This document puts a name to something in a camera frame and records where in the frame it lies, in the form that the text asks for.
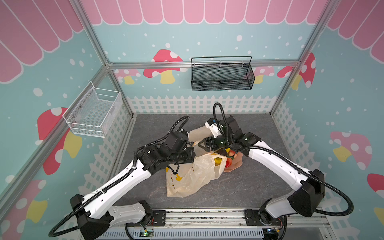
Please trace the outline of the red peach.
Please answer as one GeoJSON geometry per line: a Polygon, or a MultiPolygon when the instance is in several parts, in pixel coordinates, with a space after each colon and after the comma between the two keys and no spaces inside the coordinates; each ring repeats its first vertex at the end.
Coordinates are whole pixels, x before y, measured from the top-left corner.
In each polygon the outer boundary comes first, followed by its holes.
{"type": "Polygon", "coordinates": [[[227,158],[225,168],[229,168],[232,165],[233,160],[231,158],[227,158]]]}

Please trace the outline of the banana print plastic bag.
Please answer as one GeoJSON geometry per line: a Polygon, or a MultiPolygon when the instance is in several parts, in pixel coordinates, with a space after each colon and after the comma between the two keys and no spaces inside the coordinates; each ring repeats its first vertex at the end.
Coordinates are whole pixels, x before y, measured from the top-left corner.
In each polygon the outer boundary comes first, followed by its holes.
{"type": "Polygon", "coordinates": [[[211,131],[206,127],[200,127],[189,133],[189,141],[194,143],[196,154],[194,162],[181,164],[176,175],[169,168],[166,168],[167,197],[188,197],[221,176],[226,166],[227,155],[220,155],[212,151],[205,152],[198,147],[201,140],[211,136],[211,131]],[[223,159],[220,166],[215,166],[215,158],[223,159]]]}

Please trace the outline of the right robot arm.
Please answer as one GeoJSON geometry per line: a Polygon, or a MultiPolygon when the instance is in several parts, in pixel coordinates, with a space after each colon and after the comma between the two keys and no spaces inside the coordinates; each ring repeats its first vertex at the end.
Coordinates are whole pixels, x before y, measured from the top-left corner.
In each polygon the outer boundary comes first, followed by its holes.
{"type": "Polygon", "coordinates": [[[266,200],[259,208],[257,215],[260,222],[267,226],[274,219],[299,214],[310,218],[313,213],[331,217],[344,217],[354,210],[352,200],[341,190],[325,182],[324,174],[315,169],[313,171],[301,167],[282,154],[270,148],[260,137],[253,133],[243,133],[233,116],[226,117],[220,103],[214,103],[213,111],[220,109],[222,120],[217,115],[209,119],[205,126],[212,136],[199,142],[199,146],[207,152],[229,149],[234,154],[242,153],[278,175],[292,189],[289,194],[279,198],[266,200]],[[319,204],[326,195],[326,189],[342,197],[348,207],[341,212],[320,210],[319,204]]]}

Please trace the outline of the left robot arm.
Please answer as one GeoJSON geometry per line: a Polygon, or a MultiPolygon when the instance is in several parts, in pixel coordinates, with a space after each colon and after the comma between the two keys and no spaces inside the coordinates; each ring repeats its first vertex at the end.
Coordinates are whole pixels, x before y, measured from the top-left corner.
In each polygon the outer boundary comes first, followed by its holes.
{"type": "Polygon", "coordinates": [[[72,212],[49,232],[50,238],[80,230],[85,240],[95,240],[118,219],[112,213],[113,205],[133,187],[169,165],[192,163],[195,157],[193,143],[185,130],[169,132],[151,145],[138,148],[133,161],[102,187],[70,199],[72,212]]]}

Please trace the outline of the pink wavy fruit plate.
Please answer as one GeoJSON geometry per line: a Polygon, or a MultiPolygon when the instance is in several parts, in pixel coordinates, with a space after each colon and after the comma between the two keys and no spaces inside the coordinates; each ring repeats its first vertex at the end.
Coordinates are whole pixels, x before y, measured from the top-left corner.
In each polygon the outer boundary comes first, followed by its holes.
{"type": "Polygon", "coordinates": [[[229,168],[224,168],[224,172],[229,173],[229,172],[232,172],[233,170],[241,167],[243,165],[243,156],[244,155],[242,153],[237,153],[237,157],[232,159],[233,160],[232,165],[229,168]]]}

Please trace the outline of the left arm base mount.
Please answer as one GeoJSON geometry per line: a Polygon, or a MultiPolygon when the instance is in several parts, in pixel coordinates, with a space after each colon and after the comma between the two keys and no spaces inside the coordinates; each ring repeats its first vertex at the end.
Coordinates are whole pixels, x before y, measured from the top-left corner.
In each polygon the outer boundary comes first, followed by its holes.
{"type": "Polygon", "coordinates": [[[164,227],[166,222],[166,211],[152,211],[151,213],[146,213],[142,219],[140,225],[145,227],[164,227]]]}

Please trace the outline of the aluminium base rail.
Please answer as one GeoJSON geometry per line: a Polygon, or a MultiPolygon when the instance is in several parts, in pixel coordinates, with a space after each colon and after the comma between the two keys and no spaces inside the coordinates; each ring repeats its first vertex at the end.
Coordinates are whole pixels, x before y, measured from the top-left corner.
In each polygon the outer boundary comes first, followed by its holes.
{"type": "Polygon", "coordinates": [[[98,237],[100,240],[334,240],[336,236],[326,217],[299,215],[280,217],[278,226],[247,226],[242,208],[163,209],[164,227],[145,227],[123,220],[126,207],[115,207],[116,223],[98,237]]]}

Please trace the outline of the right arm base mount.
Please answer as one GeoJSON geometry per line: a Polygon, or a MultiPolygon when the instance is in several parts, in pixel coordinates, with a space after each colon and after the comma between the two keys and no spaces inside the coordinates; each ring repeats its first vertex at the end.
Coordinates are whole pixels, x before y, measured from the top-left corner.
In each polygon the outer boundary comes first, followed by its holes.
{"type": "Polygon", "coordinates": [[[283,225],[280,218],[272,218],[267,212],[256,209],[246,209],[244,211],[247,226],[278,226],[283,225]]]}

